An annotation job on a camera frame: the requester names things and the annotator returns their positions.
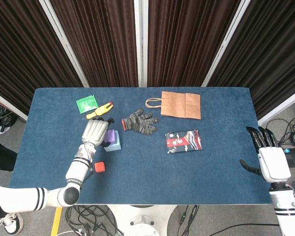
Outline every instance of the green packet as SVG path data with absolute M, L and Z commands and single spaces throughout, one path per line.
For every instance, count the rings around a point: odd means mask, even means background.
M 98 108 L 98 104 L 94 95 L 90 95 L 88 97 L 77 100 L 77 105 L 80 114 Z

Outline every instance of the red block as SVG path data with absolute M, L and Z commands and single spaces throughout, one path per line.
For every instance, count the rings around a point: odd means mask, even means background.
M 95 163 L 95 171 L 97 173 L 105 171 L 105 164 L 104 162 L 97 162 Z

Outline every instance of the white robotic arm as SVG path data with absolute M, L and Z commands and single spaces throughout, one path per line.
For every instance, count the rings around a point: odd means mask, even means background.
M 279 147 L 274 134 L 259 127 L 247 127 L 258 154 L 260 168 L 250 167 L 240 160 L 244 169 L 263 178 L 271 184 L 269 194 L 280 225 L 282 235 L 295 236 L 295 195 L 293 189 L 285 183 L 291 172 L 284 151 Z
M 88 170 L 92 169 L 95 148 L 107 146 L 104 135 L 113 119 L 89 120 L 80 145 L 66 175 L 67 185 L 63 188 L 4 188 L 0 187 L 0 207 L 7 213 L 41 210 L 45 207 L 69 207 L 77 203 L 80 190 Z

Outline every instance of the dark curtain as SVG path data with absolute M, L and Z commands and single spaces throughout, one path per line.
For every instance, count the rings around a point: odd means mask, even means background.
M 150 0 L 147 85 L 201 86 L 239 0 Z
M 133 0 L 51 0 L 91 87 L 138 86 Z
M 36 88 L 81 87 L 38 1 L 0 1 L 0 95 L 27 114 Z
M 251 90 L 258 118 L 295 93 L 295 0 L 253 0 L 209 86 Z

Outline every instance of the light blue box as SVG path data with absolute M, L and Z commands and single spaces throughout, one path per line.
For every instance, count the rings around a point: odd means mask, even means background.
M 104 147 L 105 151 L 116 151 L 121 149 L 120 138 L 117 130 L 115 130 L 115 139 L 117 140 L 117 143 Z

